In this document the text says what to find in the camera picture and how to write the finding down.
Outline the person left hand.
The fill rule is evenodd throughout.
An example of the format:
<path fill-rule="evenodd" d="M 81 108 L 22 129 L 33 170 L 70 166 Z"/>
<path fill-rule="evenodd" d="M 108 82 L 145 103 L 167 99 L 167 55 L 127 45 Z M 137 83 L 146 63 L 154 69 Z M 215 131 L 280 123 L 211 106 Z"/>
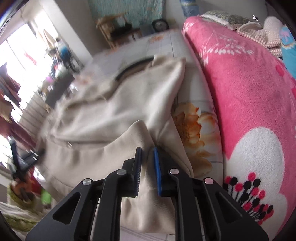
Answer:
<path fill-rule="evenodd" d="M 30 177 L 25 177 L 24 180 L 17 178 L 11 183 L 12 192 L 24 202 L 31 202 L 35 195 L 32 192 L 32 181 Z"/>

